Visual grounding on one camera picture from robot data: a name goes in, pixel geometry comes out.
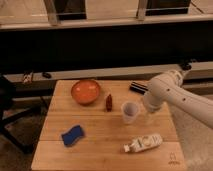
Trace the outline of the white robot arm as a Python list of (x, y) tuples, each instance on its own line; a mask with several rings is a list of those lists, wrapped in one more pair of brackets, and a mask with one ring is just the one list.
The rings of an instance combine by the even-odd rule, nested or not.
[(213, 129), (213, 100), (183, 89), (183, 78), (177, 70), (169, 70), (151, 78), (143, 96), (145, 109), (154, 113), (167, 102)]

